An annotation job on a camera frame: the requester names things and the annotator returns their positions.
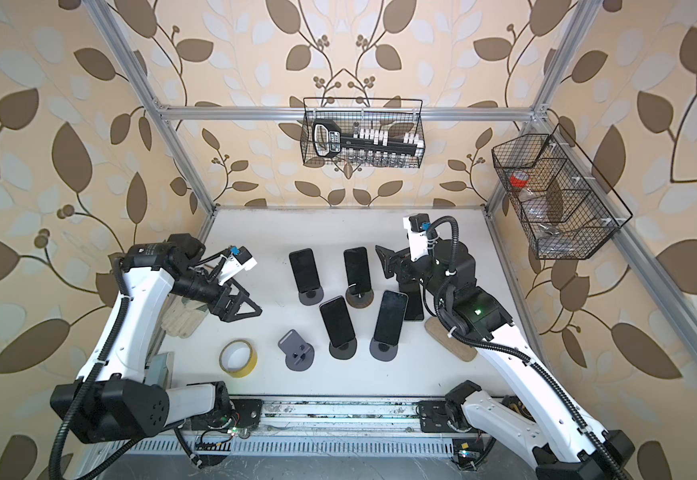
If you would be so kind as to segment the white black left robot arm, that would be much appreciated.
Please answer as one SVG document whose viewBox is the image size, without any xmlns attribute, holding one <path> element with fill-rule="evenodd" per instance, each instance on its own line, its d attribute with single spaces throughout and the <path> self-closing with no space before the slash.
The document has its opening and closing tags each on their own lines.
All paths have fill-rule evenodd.
<svg viewBox="0 0 697 480">
<path fill-rule="evenodd" d="M 118 296 L 92 357 L 72 383 L 54 388 L 50 407 L 60 420 L 48 477 L 64 476 L 68 436 L 84 444 L 121 441 L 122 447 L 86 474 L 94 479 L 146 438 L 180 431 L 192 417 L 236 427 L 238 414 L 222 381 L 166 389 L 146 382 L 150 341 L 168 296 L 202 302 L 220 321 L 262 315 L 236 274 L 256 266 L 245 247 L 230 246 L 210 257 L 190 234 L 172 234 L 160 243 L 136 244 L 112 256 Z"/>
</svg>

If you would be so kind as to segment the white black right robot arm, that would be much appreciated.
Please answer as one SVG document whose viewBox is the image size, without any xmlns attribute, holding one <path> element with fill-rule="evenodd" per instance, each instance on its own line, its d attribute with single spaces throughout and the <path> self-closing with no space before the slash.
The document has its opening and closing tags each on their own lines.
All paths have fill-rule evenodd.
<svg viewBox="0 0 697 480">
<path fill-rule="evenodd" d="M 561 386 L 508 311 L 482 287 L 475 260 L 452 216 L 425 213 L 402 221 L 408 248 L 378 246 L 383 274 L 416 282 L 431 298 L 447 338 L 475 350 L 502 377 L 528 414 L 495 400 L 471 381 L 450 392 L 453 429 L 474 428 L 519 456 L 539 479 L 623 479 L 635 447 L 620 430 L 594 419 Z"/>
</svg>

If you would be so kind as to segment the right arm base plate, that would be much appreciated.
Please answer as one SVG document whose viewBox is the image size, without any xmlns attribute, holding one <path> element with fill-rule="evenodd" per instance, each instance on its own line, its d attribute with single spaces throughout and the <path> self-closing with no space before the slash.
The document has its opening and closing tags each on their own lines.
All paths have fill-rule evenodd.
<svg viewBox="0 0 697 480">
<path fill-rule="evenodd" d="M 415 413 L 423 433 L 472 434 L 475 431 L 465 420 L 456 417 L 444 400 L 421 400 L 416 404 Z"/>
</svg>

